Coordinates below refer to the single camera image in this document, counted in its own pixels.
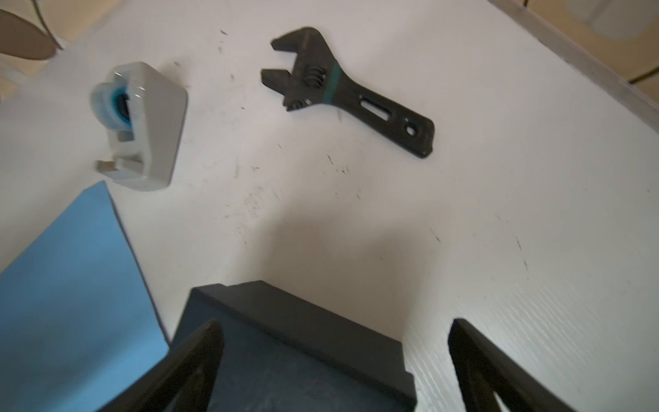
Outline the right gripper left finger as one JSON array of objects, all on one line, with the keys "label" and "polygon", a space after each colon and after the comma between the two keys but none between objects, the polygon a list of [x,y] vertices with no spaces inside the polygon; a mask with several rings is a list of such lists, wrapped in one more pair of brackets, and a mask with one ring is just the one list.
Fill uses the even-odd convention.
[{"label": "right gripper left finger", "polygon": [[210,320],[103,411],[206,411],[224,350],[221,325]]}]

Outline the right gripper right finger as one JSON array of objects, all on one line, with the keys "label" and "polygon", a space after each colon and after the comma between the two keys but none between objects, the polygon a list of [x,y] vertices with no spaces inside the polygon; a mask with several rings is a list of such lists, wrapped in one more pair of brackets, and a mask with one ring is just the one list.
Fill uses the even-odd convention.
[{"label": "right gripper right finger", "polygon": [[448,337],[465,410],[571,411],[466,319],[454,319]]}]

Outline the dark blue gift box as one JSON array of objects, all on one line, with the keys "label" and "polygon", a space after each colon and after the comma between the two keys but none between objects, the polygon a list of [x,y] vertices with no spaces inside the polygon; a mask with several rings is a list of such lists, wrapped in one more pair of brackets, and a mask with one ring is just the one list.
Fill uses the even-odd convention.
[{"label": "dark blue gift box", "polygon": [[264,281],[192,289],[173,336],[214,320],[224,350],[211,411],[413,411],[403,345]]}]

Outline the light blue wrapping paper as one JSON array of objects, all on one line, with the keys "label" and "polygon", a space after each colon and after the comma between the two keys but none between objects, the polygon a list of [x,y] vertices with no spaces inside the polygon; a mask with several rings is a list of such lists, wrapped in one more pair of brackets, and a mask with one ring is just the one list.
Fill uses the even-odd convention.
[{"label": "light blue wrapping paper", "polygon": [[1,274],[1,408],[96,411],[169,347],[105,183]]}]

